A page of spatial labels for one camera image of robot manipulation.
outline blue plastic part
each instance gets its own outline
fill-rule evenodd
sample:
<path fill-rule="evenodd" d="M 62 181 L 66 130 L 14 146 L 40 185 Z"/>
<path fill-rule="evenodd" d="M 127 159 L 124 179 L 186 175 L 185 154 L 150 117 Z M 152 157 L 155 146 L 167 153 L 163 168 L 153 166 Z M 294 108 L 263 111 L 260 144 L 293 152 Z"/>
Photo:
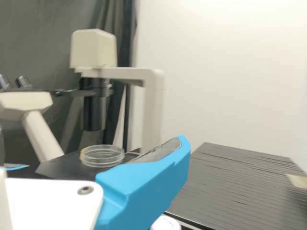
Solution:
<path fill-rule="evenodd" d="M 147 230 L 168 209 L 188 178 L 190 144 L 156 162 L 121 164 L 96 175 L 104 200 L 95 230 Z"/>

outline microscope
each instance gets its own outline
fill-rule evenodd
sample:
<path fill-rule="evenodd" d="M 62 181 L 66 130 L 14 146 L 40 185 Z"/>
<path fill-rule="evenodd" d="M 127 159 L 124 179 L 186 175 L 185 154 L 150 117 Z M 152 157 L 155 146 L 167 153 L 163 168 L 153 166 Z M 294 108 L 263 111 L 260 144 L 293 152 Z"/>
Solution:
<path fill-rule="evenodd" d="M 161 144 L 162 72 L 117 68 L 116 39 L 98 29 L 71 38 L 71 68 L 80 87 L 47 92 L 23 78 L 0 91 L 0 118 L 21 120 L 48 179 L 7 178 L 0 168 L 0 229 L 147 230 L 165 212 L 187 180 L 190 145 L 184 136 Z M 109 79 L 145 89 L 142 152 L 106 168 L 83 165 L 79 152 L 64 154 L 42 113 L 54 96 L 83 100 L 83 128 L 104 127 Z"/>

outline white wall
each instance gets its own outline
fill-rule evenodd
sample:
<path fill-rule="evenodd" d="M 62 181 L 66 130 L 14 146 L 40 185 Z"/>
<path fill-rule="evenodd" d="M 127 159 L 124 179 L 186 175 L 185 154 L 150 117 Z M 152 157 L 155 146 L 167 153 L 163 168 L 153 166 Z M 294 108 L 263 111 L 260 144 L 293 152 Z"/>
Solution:
<path fill-rule="evenodd" d="M 135 66 L 165 71 L 163 140 L 289 155 L 307 70 L 304 0 L 140 0 Z M 132 142 L 141 144 L 142 91 Z"/>

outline gray fabric backdrop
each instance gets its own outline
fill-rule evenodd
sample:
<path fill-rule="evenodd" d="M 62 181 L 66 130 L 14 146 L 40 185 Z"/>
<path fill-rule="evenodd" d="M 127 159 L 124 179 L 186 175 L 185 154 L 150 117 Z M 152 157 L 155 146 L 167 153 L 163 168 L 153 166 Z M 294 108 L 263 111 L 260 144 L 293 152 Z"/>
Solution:
<path fill-rule="evenodd" d="M 0 73 L 14 81 L 28 77 L 35 88 L 72 88 L 78 75 L 69 69 L 71 34 L 89 28 L 96 0 L 0 0 Z M 44 115 L 60 140 L 71 100 L 54 98 Z M 21 124 L 0 121 L 6 162 L 31 164 L 36 155 Z"/>

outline dark gray curtain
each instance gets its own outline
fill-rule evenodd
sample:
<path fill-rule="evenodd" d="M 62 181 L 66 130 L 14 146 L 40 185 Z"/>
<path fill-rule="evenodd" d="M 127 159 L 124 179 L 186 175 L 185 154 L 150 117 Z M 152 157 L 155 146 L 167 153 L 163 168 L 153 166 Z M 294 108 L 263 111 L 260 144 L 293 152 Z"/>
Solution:
<path fill-rule="evenodd" d="M 11 81 L 24 75 L 35 88 L 77 87 L 79 76 L 69 69 L 72 32 L 105 28 L 121 44 L 122 6 L 121 0 L 1 1 L 0 73 Z M 69 98 L 54 98 L 54 105 L 44 114 L 58 140 L 70 104 Z M 6 162 L 36 162 L 21 124 L 0 122 L 4 128 Z"/>

